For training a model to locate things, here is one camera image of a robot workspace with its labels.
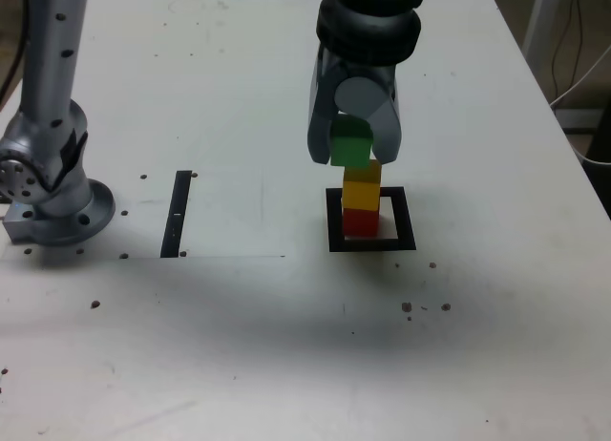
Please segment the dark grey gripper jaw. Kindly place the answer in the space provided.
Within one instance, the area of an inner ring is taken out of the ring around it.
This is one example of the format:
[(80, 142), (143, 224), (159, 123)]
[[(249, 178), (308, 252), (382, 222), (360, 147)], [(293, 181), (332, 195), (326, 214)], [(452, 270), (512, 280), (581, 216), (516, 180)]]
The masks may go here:
[(330, 158), (330, 128), (338, 113), (335, 92), (341, 82), (340, 59), (327, 49), (320, 49), (310, 86), (307, 127), (307, 147), (315, 163), (328, 163)]

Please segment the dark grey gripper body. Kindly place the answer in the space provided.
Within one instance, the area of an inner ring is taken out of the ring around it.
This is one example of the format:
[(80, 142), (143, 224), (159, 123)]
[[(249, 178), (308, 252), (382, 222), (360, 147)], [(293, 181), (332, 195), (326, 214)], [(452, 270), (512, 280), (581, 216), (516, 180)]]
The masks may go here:
[(337, 54), (328, 55), (328, 66), (338, 66), (347, 77), (361, 76), (379, 84), (390, 97), (396, 97), (396, 66), (368, 66), (347, 61)]

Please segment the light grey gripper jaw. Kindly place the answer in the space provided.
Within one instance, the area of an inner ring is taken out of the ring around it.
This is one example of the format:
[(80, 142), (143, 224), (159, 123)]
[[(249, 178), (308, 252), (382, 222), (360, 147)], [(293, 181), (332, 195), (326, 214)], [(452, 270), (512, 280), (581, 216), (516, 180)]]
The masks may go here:
[(402, 131), (389, 86), (368, 77), (350, 77), (338, 85), (334, 100), (340, 111), (369, 125), (373, 136), (372, 152), (380, 163), (396, 161)]

